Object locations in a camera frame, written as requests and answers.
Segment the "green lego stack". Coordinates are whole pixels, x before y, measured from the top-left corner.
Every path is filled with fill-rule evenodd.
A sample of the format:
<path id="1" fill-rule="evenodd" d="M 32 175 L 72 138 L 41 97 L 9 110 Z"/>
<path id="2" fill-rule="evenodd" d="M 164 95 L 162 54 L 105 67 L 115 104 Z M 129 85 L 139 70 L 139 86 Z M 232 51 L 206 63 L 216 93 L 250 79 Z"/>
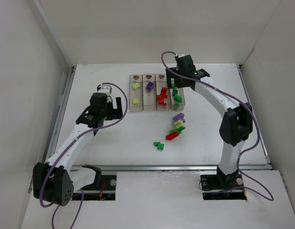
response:
<path id="1" fill-rule="evenodd" d="M 178 94 L 178 88 L 175 86 L 175 84 L 172 84 L 172 94 Z"/>

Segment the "red square lego brick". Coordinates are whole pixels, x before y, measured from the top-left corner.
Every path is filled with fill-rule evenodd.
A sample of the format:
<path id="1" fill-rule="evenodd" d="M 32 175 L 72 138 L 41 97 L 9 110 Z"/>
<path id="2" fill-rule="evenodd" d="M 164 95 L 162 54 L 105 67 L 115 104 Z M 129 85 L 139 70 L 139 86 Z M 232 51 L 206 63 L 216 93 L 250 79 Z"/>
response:
<path id="1" fill-rule="evenodd" d="M 166 87 L 162 87 L 161 93 L 165 94 L 166 92 L 167 92 L 167 88 Z"/>

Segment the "yellow lego brick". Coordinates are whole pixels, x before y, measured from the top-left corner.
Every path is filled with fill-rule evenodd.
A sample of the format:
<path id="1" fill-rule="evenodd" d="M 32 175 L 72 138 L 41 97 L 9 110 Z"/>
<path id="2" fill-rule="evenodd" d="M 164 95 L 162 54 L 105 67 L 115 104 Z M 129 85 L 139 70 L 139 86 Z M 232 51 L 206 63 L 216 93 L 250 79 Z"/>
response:
<path id="1" fill-rule="evenodd" d="M 133 90 L 138 90 L 141 88 L 141 85 L 139 83 L 133 83 L 132 88 L 133 88 Z"/>
<path id="2" fill-rule="evenodd" d="M 139 104 L 139 99 L 138 98 L 133 98 L 132 99 L 132 104 L 133 105 L 138 105 Z"/>

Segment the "purple lego brick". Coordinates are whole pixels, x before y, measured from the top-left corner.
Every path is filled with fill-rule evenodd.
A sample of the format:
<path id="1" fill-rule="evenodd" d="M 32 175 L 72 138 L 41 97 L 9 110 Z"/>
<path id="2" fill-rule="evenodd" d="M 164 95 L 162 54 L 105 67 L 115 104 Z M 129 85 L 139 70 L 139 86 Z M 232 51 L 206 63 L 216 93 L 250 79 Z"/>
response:
<path id="1" fill-rule="evenodd" d="M 149 81 L 146 85 L 146 91 L 151 92 L 155 87 L 155 82 Z"/>

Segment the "red lego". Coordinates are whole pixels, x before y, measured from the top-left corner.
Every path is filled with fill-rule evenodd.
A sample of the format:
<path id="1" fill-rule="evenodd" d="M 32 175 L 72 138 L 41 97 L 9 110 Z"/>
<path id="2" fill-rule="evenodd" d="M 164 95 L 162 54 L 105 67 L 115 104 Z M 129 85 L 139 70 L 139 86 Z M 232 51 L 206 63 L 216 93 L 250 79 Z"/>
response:
<path id="1" fill-rule="evenodd" d="M 167 98 L 166 94 L 158 94 L 157 95 L 158 105 L 166 105 L 166 101 L 165 101 L 166 98 Z"/>

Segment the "purple lego block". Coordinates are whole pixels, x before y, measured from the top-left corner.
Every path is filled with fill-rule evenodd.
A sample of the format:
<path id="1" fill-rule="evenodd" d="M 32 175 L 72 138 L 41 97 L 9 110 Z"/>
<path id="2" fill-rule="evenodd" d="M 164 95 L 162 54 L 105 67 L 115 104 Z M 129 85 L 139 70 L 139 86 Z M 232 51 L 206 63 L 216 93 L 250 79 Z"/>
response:
<path id="1" fill-rule="evenodd" d="M 184 119 L 185 114 L 184 113 L 179 113 L 176 116 L 173 117 L 173 121 L 177 122 L 177 121 L 183 121 L 185 123 L 185 119 Z"/>

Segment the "yellow-green lego block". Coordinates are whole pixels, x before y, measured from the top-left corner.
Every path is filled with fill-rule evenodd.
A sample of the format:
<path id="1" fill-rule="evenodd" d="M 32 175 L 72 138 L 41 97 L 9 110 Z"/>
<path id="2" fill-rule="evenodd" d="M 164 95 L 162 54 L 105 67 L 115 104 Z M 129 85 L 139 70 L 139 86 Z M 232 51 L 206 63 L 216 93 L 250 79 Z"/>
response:
<path id="1" fill-rule="evenodd" d="M 184 122 L 182 120 L 178 120 L 174 122 L 176 128 L 185 127 Z"/>

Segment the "tall red lego brick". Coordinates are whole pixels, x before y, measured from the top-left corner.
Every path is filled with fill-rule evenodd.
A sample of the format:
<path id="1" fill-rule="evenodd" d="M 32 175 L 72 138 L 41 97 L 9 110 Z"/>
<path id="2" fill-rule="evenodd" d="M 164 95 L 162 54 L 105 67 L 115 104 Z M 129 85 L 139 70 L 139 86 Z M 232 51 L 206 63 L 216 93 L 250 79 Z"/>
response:
<path id="1" fill-rule="evenodd" d="M 169 133 L 165 138 L 166 138 L 166 140 L 171 141 L 171 140 L 175 139 L 176 137 L 178 137 L 179 135 L 180 135 L 179 132 L 174 131 L 174 132 Z"/>

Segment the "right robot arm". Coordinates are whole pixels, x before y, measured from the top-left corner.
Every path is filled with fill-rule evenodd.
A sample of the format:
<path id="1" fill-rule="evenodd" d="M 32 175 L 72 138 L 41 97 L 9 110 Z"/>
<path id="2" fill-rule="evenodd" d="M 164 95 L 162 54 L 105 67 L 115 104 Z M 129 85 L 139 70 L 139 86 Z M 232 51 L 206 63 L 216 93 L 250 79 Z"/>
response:
<path id="1" fill-rule="evenodd" d="M 176 61 L 176 66 L 172 68 L 164 64 L 168 88 L 190 87 L 204 97 L 222 117 L 219 134 L 224 146 L 217 173 L 222 176 L 236 175 L 237 160 L 244 142 L 253 130 L 250 104 L 239 102 L 221 91 L 206 70 L 196 69 L 190 55 L 174 52 L 166 54 L 173 54 Z"/>

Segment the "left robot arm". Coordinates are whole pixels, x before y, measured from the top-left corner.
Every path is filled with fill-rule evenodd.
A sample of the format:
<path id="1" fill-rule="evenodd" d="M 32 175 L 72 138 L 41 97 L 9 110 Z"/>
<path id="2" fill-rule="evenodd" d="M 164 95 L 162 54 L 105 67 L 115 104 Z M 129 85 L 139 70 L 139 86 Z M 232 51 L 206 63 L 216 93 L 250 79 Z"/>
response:
<path id="1" fill-rule="evenodd" d="M 100 168 L 83 165 L 76 172 L 71 168 L 76 158 L 97 134 L 104 129 L 104 121 L 123 118 L 122 101 L 106 93 L 93 93 L 90 105 L 75 121 L 75 126 L 62 146 L 44 163 L 38 162 L 33 168 L 33 196 L 41 203 L 49 202 L 66 206 L 74 192 L 85 186 L 98 187 L 102 180 Z"/>

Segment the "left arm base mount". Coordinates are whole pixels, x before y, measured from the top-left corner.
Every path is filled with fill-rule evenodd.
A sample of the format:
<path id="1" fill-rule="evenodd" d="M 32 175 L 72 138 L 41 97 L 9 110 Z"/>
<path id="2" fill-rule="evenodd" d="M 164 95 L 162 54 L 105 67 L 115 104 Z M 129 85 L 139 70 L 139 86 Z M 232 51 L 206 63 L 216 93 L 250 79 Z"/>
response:
<path id="1" fill-rule="evenodd" d="M 116 175 L 95 175 L 90 174 L 86 176 L 73 175 L 71 176 L 73 191 L 78 192 L 80 189 L 83 191 L 97 192 L 104 186 L 105 191 L 115 191 L 116 189 Z"/>

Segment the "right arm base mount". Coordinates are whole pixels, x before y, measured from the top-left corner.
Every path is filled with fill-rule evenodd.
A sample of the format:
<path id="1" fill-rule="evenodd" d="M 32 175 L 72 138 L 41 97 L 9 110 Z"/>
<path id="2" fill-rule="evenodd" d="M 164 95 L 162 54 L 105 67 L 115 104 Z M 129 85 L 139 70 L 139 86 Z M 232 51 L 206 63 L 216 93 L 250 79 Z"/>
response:
<path id="1" fill-rule="evenodd" d="M 237 187 L 237 179 L 243 179 L 240 174 L 236 176 L 222 176 L 218 174 L 200 175 L 203 191 L 228 190 Z"/>

